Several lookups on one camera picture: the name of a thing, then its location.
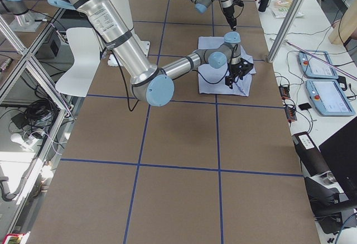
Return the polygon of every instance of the metal pole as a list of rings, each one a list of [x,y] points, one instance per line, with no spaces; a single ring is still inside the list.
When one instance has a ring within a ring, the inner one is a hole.
[[[15,48],[17,53],[24,55],[26,52],[25,45],[21,42],[21,40],[17,37],[17,35],[11,30],[7,22],[0,15],[0,31],[4,34],[6,39],[11,43],[11,45]]]
[[[283,24],[281,24],[278,35],[274,40],[273,46],[270,49],[269,55],[267,57],[267,62],[272,63],[273,60],[275,59],[275,57],[277,56],[278,51],[279,51],[281,45],[283,44],[283,41],[284,41],[292,23],[294,22],[295,16],[296,16],[297,12],[299,11],[303,1],[304,0],[293,0],[291,7],[283,21]]]

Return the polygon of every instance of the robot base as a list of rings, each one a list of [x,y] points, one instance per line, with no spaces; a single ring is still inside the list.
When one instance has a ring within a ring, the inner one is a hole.
[[[33,13],[33,15],[35,17],[35,20],[42,20],[42,19],[46,18],[46,16],[44,16],[43,14],[40,14],[40,13]],[[31,32],[31,33],[33,33],[33,32],[37,31],[37,29],[39,28],[39,26],[42,23],[43,23],[42,21],[38,21],[38,22],[35,21],[32,25],[22,27],[18,24],[18,22],[15,19],[10,23],[10,28],[14,32]]]

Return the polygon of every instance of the black monitor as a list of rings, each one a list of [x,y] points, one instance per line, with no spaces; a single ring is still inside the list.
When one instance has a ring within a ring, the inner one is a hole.
[[[340,194],[308,178],[305,180],[315,216],[319,217],[324,232],[332,233],[338,231],[346,218],[357,209],[357,117],[322,143],[319,149],[345,192]],[[346,227],[356,225],[357,220],[352,219]]]
[[[319,146],[322,157],[349,199],[357,199],[357,117]]]

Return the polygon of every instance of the gray floor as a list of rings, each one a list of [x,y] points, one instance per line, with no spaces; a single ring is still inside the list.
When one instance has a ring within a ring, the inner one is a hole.
[[[331,23],[334,20],[340,19],[342,16],[342,12],[339,11],[338,6],[334,3],[333,0],[322,1],[321,8]],[[354,61],[357,59],[357,48],[353,49],[356,45],[357,45],[357,40],[351,40],[347,45],[347,50],[351,50],[349,53]]]

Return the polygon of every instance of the metal frame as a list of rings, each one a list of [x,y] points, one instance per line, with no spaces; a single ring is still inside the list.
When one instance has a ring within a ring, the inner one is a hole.
[[[51,19],[51,23],[54,23],[57,18],[59,18],[64,13],[64,9],[59,9],[54,17]],[[54,103],[60,109],[55,122],[52,125],[49,136],[54,139],[56,134],[59,131],[59,128],[62,124],[64,118],[69,114],[74,119],[73,114],[69,108],[69,104],[66,98],[60,94],[56,88],[55,83],[45,71],[41,63],[36,59],[34,53],[40,48],[44,40],[52,32],[52,26],[48,23],[42,32],[36,37],[34,42],[29,48],[27,48],[18,36],[10,29],[7,22],[0,15],[0,31],[4,34],[5,38],[10,42],[18,54],[22,55],[21,59],[16,64],[15,68],[11,71],[10,75],[0,87],[0,103],[4,101],[9,91],[13,88],[16,81],[19,79],[21,74],[27,69],[33,78],[39,83],[43,90],[51,97]],[[38,178],[39,173],[43,167],[44,161],[46,159],[49,150],[52,148],[52,140],[47,138],[44,143],[42,150],[37,154],[36,160],[30,164],[28,172],[25,176],[25,180],[22,184],[20,195],[17,198],[17,207],[13,213],[13,219],[9,224],[7,233],[13,231],[14,226],[16,225],[18,218],[25,206],[25,202],[28,199],[28,195],[32,190],[36,179]]]
[[[52,126],[50,133],[49,133],[49,135],[52,139],[54,139],[56,137],[56,134],[58,133],[58,130],[59,130],[59,128],[62,124],[62,121],[65,117],[66,117],[66,110],[61,110],[57,116],[55,123]],[[28,199],[29,193],[31,192],[33,186],[35,185],[36,179],[41,172],[41,169],[44,165],[44,161],[45,161],[46,156],[47,156],[49,150],[51,149],[51,147],[52,147],[52,140],[48,137],[40,154],[38,155],[37,159],[30,165],[28,173],[26,174],[25,184],[23,184],[22,190],[21,190],[20,195],[16,202],[16,204],[18,205],[18,208],[16,209],[14,218],[12,220],[12,223],[9,225],[9,229],[6,234],[9,234],[13,231],[13,228],[16,225],[17,220],[25,206],[25,202]]]
[[[277,56],[281,45],[283,44],[290,27],[292,26],[297,12],[299,11],[304,0],[293,0],[291,7],[286,14],[286,17],[281,24],[280,30],[277,37],[274,40],[273,46],[270,49],[269,55],[267,57],[267,62],[272,63]]]

